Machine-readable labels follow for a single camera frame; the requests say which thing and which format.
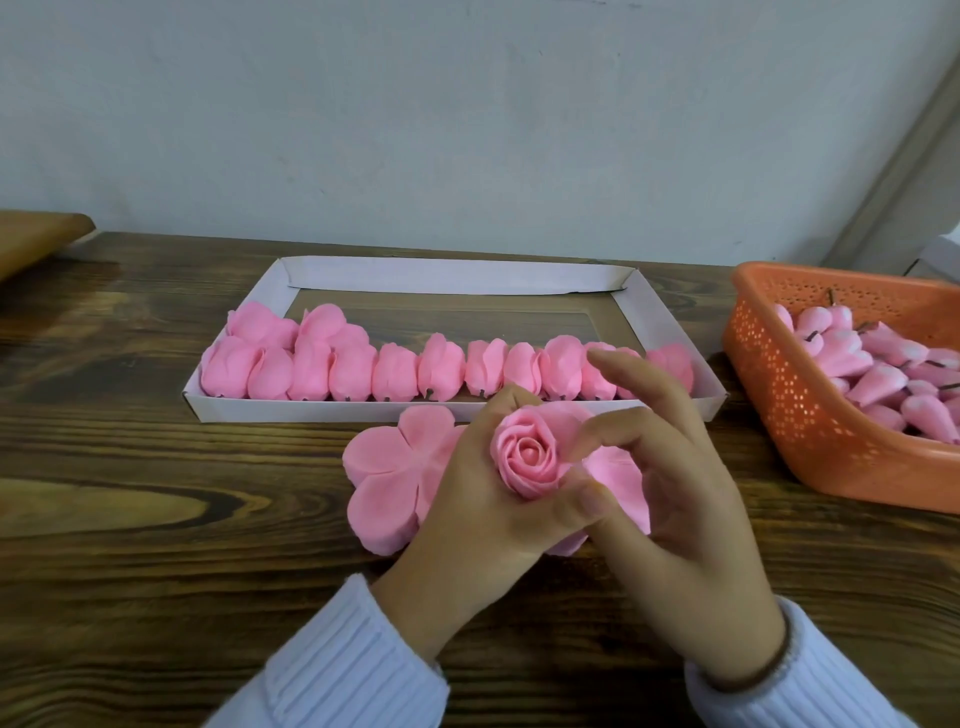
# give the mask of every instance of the perforated basket wall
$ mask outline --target perforated basket wall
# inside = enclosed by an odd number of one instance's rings
[[[744,263],[724,350],[787,466],[837,496],[960,513],[960,447],[884,429],[847,402],[773,311],[828,305],[882,320],[928,346],[960,350],[960,287],[823,268]]]

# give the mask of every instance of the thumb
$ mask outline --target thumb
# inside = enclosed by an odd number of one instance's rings
[[[586,473],[571,471],[560,490],[516,509],[520,543],[546,551],[617,508],[616,497]]]

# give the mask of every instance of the white wall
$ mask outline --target white wall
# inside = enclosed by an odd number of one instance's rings
[[[7,0],[0,206],[815,261],[958,48],[956,0]]]
[[[960,110],[883,213],[851,266],[899,275],[937,235],[960,240]]]

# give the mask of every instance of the wooden table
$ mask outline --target wooden table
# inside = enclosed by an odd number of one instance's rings
[[[201,425],[180,397],[268,265],[321,252],[361,249],[105,233],[0,285],[0,725],[197,725],[389,565],[344,517],[361,425]],[[638,267],[732,393],[710,431],[776,589],[924,726],[960,724],[960,521],[797,483],[716,353],[729,271]],[[698,724],[589,546],[442,663],[449,725]]]

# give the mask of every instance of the white cardboard box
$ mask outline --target white cardboard box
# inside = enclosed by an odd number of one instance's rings
[[[634,268],[581,263],[502,260],[350,257],[305,255],[277,260],[244,299],[286,315],[302,288],[377,293],[558,295],[610,291],[645,350],[679,342],[693,357],[694,401],[709,422],[727,392],[656,291]],[[226,335],[220,331],[217,339]],[[406,407],[422,402],[338,402],[227,400],[208,397],[200,388],[200,365],[183,395],[205,423],[392,423]],[[637,406],[637,400],[583,401],[594,414]],[[444,402],[458,422],[468,422],[481,401]]]

